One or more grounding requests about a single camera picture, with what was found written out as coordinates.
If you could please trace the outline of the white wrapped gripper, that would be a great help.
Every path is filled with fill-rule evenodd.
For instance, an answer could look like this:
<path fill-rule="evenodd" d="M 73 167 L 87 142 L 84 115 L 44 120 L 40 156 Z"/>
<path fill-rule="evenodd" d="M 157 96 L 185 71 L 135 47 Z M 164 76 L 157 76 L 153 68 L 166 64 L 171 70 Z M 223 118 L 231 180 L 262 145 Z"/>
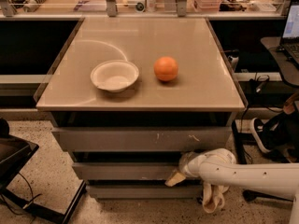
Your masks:
<path fill-rule="evenodd" d="M 207 159 L 205 153 L 188 152 L 182 155 L 176 169 L 166 180 L 168 187 L 184 181 L 186 177 L 199 177 L 200 166 Z"/>

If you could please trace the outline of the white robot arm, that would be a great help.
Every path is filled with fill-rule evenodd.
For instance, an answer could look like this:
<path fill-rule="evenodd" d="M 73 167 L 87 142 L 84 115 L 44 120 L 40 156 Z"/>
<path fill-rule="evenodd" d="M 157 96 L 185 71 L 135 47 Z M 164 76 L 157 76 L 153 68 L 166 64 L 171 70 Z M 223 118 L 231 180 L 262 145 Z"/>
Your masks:
<path fill-rule="evenodd" d="M 165 181 L 173 187 L 187 177 L 203 180 L 203 208 L 213 213 L 225 205 L 223 193 L 231 186 L 293 201 L 289 224 L 299 224 L 299 164 L 237 164 L 225 148 L 188 152 Z"/>

